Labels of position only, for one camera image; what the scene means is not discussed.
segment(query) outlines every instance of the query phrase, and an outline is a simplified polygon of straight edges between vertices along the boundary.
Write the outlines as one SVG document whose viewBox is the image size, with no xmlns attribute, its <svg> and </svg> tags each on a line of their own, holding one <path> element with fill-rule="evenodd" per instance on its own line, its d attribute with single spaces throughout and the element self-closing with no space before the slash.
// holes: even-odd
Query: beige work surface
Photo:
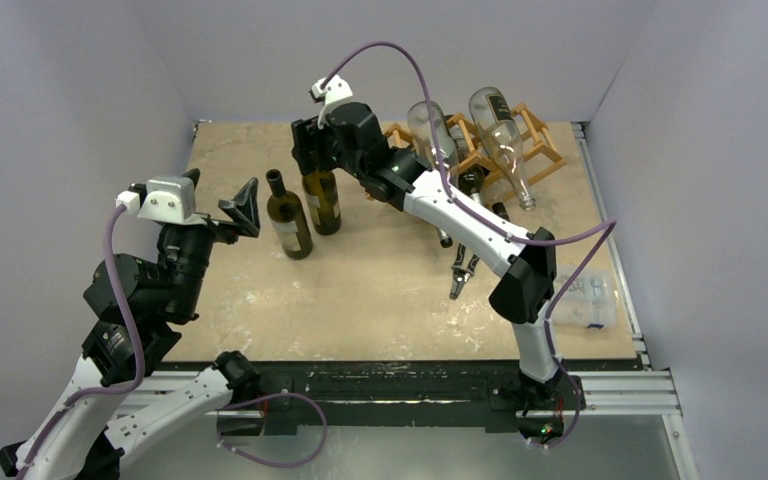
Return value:
<svg viewBox="0 0 768 480">
<path fill-rule="evenodd" d="M 544 226 L 561 238 L 597 224 L 599 215 L 571 126 L 551 124 L 550 132 L 567 165 L 534 186 L 535 210 L 510 203 L 508 211 L 529 230 Z M 216 245 L 199 300 L 201 318 L 179 328 L 184 338 L 167 360 L 210 360 L 234 349 L 253 360 L 518 358 L 510 324 L 487 302 L 498 280 L 487 266 L 480 264 L 460 298 L 449 300 L 455 249 L 440 248 L 434 228 L 422 220 L 366 200 L 342 171 L 336 172 L 342 228 L 327 237 L 314 233 L 308 258 L 285 257 L 266 215 L 264 174 L 280 169 L 287 188 L 301 193 L 291 148 L 288 124 L 201 124 L 189 164 L 201 169 L 199 210 L 223 215 L 217 201 L 256 176 L 261 233 Z M 546 165 L 543 158 L 526 164 L 530 172 Z M 577 265 L 592 244 L 558 247 L 558 263 Z M 614 271 L 607 247 L 592 264 Z M 558 325 L 564 356 L 634 356 L 614 285 L 616 325 Z"/>
</svg>

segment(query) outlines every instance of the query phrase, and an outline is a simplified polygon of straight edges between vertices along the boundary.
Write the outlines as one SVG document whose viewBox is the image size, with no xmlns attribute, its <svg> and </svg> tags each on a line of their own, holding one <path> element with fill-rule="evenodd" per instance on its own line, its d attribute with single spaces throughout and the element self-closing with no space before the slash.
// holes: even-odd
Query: cable connector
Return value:
<svg viewBox="0 0 768 480">
<path fill-rule="evenodd" d="M 116 206 L 125 205 L 125 213 L 136 215 L 140 213 L 140 194 L 125 190 L 116 197 Z"/>
</svg>

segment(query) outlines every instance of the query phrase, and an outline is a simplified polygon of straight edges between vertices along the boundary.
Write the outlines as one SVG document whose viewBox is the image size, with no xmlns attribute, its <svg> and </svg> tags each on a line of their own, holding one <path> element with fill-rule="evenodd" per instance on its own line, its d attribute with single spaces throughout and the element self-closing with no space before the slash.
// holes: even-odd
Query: black mounting base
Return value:
<svg viewBox="0 0 768 480">
<path fill-rule="evenodd" d="M 252 362 L 261 375 L 264 394 L 307 395 L 322 407 L 334 426 L 480 427 L 488 433 L 517 432 L 515 412 L 524 402 L 493 395 L 518 388 L 515 360 L 422 362 Z M 159 370 L 199 371 L 207 363 L 162 364 Z M 565 361 L 575 371 L 642 369 L 639 359 Z M 561 379 L 557 388 L 564 405 L 575 405 L 572 386 Z M 530 410 L 552 410 L 557 397 L 533 402 Z M 264 434 L 292 435 L 299 425 L 318 425 L 319 417 L 304 402 L 270 402 Z M 234 434 L 240 422 L 220 425 Z M 251 432 L 251 422 L 243 420 Z"/>
</svg>

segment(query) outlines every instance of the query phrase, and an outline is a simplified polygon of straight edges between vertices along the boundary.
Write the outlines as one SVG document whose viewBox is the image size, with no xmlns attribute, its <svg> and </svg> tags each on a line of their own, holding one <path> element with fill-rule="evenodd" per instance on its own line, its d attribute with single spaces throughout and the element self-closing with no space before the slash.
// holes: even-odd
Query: gray wall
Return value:
<svg viewBox="0 0 768 480">
<path fill-rule="evenodd" d="M 413 53 L 447 111 L 487 84 L 547 120 L 590 120 L 654 0 L 383 2 L 137 0 L 187 112 L 213 120 L 312 115 L 307 88 L 357 46 Z M 410 65 L 369 52 L 345 76 L 383 119 L 419 99 Z"/>
<path fill-rule="evenodd" d="M 658 2 L 590 148 L 704 478 L 768 478 L 768 2 Z"/>
<path fill-rule="evenodd" d="M 0 0 L 0 447 L 74 368 L 113 197 L 182 167 L 190 127 L 129 1 Z M 116 248 L 149 253 L 156 230 L 121 223 Z"/>
</svg>

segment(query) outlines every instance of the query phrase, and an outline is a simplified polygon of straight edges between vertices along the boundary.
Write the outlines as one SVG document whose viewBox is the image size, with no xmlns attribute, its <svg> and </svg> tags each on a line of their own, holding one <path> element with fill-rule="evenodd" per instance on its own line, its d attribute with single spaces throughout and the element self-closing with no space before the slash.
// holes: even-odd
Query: wine bottle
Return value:
<svg viewBox="0 0 768 480">
<path fill-rule="evenodd" d="M 491 210 L 493 210 L 493 213 L 496 214 L 497 217 L 501 218 L 502 220 L 511 221 L 511 217 L 508 215 L 508 209 L 505 208 L 505 204 L 502 202 L 496 202 L 493 204 L 493 206 L 490 207 Z"/>
<path fill-rule="evenodd" d="M 340 229 L 340 201 L 334 172 L 313 171 L 302 177 L 302 189 L 307 198 L 307 210 L 313 228 L 320 235 L 331 235 Z"/>
<path fill-rule="evenodd" d="M 472 196 L 484 188 L 484 169 L 473 165 L 458 177 L 458 190 Z"/>
<path fill-rule="evenodd" d="M 266 172 L 266 182 L 272 190 L 266 202 L 266 213 L 272 220 L 281 248 L 290 258 L 299 260 L 307 257 L 313 250 L 313 239 L 307 228 L 302 201 L 284 187 L 284 179 L 278 170 Z"/>
<path fill-rule="evenodd" d="M 520 208 L 533 209 L 536 203 L 525 174 L 522 138 L 502 92 L 495 87 L 485 87 L 473 93 L 469 114 L 490 160 L 516 192 Z"/>
<path fill-rule="evenodd" d="M 432 121 L 429 121 L 428 106 L 425 101 L 415 103 L 408 110 L 408 130 L 413 137 L 413 145 L 416 153 L 424 157 L 432 165 L 437 165 L 437 154 L 434 149 L 434 141 L 431 137 L 431 130 L 437 133 L 437 141 L 440 143 L 440 153 L 442 154 L 444 167 L 448 172 L 449 183 L 457 183 L 458 178 L 458 152 L 455 141 L 452 140 L 446 122 L 443 117 L 443 110 L 440 105 L 431 102 Z M 449 248 L 454 245 L 452 237 L 441 228 L 437 228 L 437 240 L 443 248 Z"/>
</svg>

